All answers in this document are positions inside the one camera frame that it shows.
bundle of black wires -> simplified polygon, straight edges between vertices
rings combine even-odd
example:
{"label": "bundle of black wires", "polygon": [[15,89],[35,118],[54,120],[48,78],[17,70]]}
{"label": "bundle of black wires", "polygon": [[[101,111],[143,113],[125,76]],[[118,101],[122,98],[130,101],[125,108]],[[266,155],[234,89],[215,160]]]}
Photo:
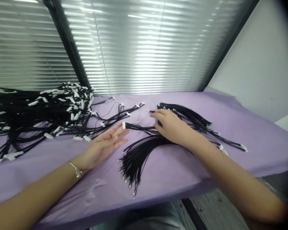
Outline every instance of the bundle of black wires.
{"label": "bundle of black wires", "polygon": [[213,125],[211,122],[207,121],[198,113],[182,105],[166,104],[166,103],[160,102],[157,105],[157,108],[158,109],[170,109],[170,110],[177,111],[178,113],[181,113],[183,116],[185,116],[193,124],[198,123],[199,125],[203,125],[204,127],[211,127]]}
{"label": "bundle of black wires", "polygon": [[[193,112],[192,110],[184,106],[176,105],[176,104],[170,104],[170,106],[166,107],[166,105],[169,105],[169,104],[160,103],[157,106],[161,107],[161,105],[162,106],[164,105],[163,108],[169,109],[172,112],[174,112],[181,120],[184,120],[192,129],[204,135],[211,143],[213,143],[224,154],[228,155],[223,145],[220,144],[216,139],[219,139],[235,148],[238,148],[242,151],[247,152],[247,149],[244,145],[229,141],[221,137],[218,132],[215,132],[209,129],[207,126],[211,126],[212,123],[208,121],[205,123],[202,123],[203,120],[202,121],[199,120],[201,116]],[[139,125],[123,122],[123,129],[124,128],[138,130],[138,131],[142,131],[148,134],[147,137],[129,145],[126,149],[124,149],[124,155],[122,158],[119,159],[120,164],[121,164],[120,172],[122,176],[125,178],[125,182],[129,184],[129,187],[132,187],[133,185],[135,185],[134,195],[136,195],[138,186],[140,184],[143,168],[152,150],[162,145],[169,145],[169,144],[177,145],[177,144],[163,137],[155,129],[154,126],[141,127]]]}
{"label": "bundle of black wires", "polygon": [[[144,105],[141,103],[124,109],[124,105],[118,103],[118,114],[102,119],[91,110],[91,106],[115,98],[109,97],[93,104],[93,89],[77,83],[63,83],[55,89],[41,92],[0,90],[3,91],[0,92],[0,136],[7,135],[6,143],[0,147],[0,162],[22,156],[46,138],[74,135],[75,140],[91,141]],[[87,127],[91,117],[102,120],[101,126]]]}

person's right hand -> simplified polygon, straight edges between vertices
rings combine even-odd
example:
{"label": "person's right hand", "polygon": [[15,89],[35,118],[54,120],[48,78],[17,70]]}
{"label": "person's right hand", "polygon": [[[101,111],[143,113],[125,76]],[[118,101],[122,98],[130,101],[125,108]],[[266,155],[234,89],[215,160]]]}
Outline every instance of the person's right hand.
{"label": "person's right hand", "polygon": [[154,124],[154,126],[162,136],[171,142],[188,149],[195,141],[198,133],[170,110],[159,109],[150,116],[161,122],[162,126],[159,124]]}

silver bracelet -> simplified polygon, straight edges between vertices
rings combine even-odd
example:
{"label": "silver bracelet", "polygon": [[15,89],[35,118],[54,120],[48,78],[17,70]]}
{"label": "silver bracelet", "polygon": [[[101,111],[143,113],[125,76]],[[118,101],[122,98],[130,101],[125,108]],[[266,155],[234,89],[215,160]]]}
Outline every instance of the silver bracelet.
{"label": "silver bracelet", "polygon": [[77,177],[77,178],[81,177],[82,171],[81,171],[81,170],[78,170],[77,167],[74,166],[74,164],[71,163],[70,161],[69,161],[68,163],[70,163],[70,165],[75,168],[75,170],[76,170],[76,177]]}

purple cloth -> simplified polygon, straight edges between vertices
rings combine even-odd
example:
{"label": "purple cloth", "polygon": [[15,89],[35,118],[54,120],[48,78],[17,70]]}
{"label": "purple cloth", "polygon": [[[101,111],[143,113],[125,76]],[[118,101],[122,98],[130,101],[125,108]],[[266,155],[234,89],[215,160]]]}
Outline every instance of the purple cloth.
{"label": "purple cloth", "polygon": [[[115,98],[115,101],[109,100],[93,106],[92,110],[103,116],[116,102],[124,103],[125,108],[145,102],[144,107],[124,120],[145,127],[155,122],[149,117],[148,110],[155,110],[157,103],[180,104],[212,122],[212,129],[220,132],[223,137],[245,145],[249,152],[222,143],[229,157],[254,176],[288,170],[288,132],[248,111],[233,97],[212,92],[192,92]],[[117,105],[114,105],[106,117],[117,113]],[[91,119],[89,126],[94,127],[95,123],[96,120]],[[119,173],[120,164],[117,160],[122,156],[124,148],[145,136],[143,132],[131,130],[127,135],[129,142],[88,172],[49,210],[35,228],[84,229],[131,208],[146,207],[172,198],[200,195],[215,188],[210,175],[186,149],[163,146],[155,149],[148,157],[134,198],[133,188],[128,187]],[[6,137],[0,137],[0,146],[5,139]],[[14,161],[1,163],[0,203],[83,152],[88,146],[89,142],[73,140],[72,136],[56,137],[54,140],[46,139]],[[95,187],[97,179],[105,185]]]}

wooden floor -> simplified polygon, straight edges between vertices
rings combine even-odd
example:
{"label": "wooden floor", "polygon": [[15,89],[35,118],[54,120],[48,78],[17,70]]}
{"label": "wooden floor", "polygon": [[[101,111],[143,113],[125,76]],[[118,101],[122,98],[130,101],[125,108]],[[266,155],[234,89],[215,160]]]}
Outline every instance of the wooden floor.
{"label": "wooden floor", "polygon": [[[288,172],[257,178],[268,189],[288,203]],[[208,230],[247,230],[242,216],[220,189],[197,197],[189,197]],[[191,217],[181,200],[175,201],[187,230],[195,230]]]}

